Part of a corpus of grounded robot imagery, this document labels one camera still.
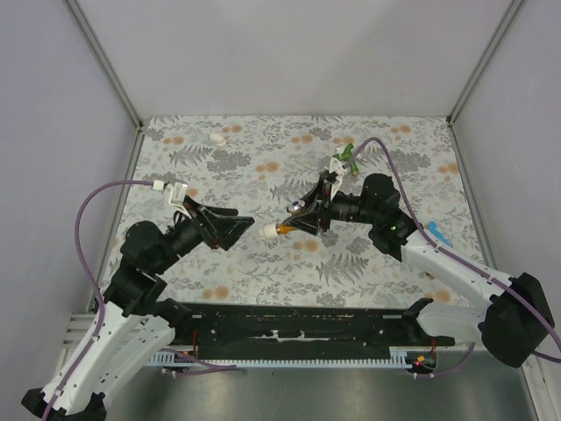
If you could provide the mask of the white pipe elbow far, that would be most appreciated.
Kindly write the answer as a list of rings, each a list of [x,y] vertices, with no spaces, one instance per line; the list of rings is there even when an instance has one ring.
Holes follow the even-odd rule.
[[[209,140],[217,146],[224,146],[227,143],[226,138],[219,133],[211,133],[209,136]]]

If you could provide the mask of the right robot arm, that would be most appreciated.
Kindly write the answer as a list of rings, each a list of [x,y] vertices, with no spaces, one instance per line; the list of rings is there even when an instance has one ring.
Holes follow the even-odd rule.
[[[421,345],[444,336],[482,344],[498,361],[520,367],[555,328],[541,283],[528,273],[494,270],[457,253],[401,210],[391,177],[367,176],[359,195],[334,190],[332,174],[288,206],[282,226],[312,235],[325,233],[333,221],[370,225],[369,239],[381,253],[436,277],[467,299],[461,308],[420,300],[401,323],[402,337]]]

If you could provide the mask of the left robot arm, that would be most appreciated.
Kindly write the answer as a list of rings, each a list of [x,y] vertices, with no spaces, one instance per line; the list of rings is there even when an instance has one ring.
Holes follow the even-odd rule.
[[[58,374],[28,390],[22,405],[43,420],[105,419],[115,394],[161,348],[192,337],[191,310],[159,299],[167,286],[161,276],[201,244],[229,250],[253,223],[186,196],[166,231],[150,221],[132,225],[94,322]]]

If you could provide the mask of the orange water faucet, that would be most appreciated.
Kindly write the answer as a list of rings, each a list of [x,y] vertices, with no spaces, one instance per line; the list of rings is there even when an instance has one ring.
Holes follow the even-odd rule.
[[[300,213],[302,213],[305,208],[306,203],[301,199],[289,203],[287,205],[287,212],[289,213],[289,217],[283,222],[276,225],[276,232],[279,235],[286,235],[289,232],[295,231],[295,228],[289,222],[293,217],[298,216]]]

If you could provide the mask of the white pipe elbow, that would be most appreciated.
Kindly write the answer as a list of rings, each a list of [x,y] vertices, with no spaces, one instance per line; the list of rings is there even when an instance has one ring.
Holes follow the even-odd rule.
[[[275,223],[265,224],[258,229],[260,239],[276,239],[279,236],[278,226]]]

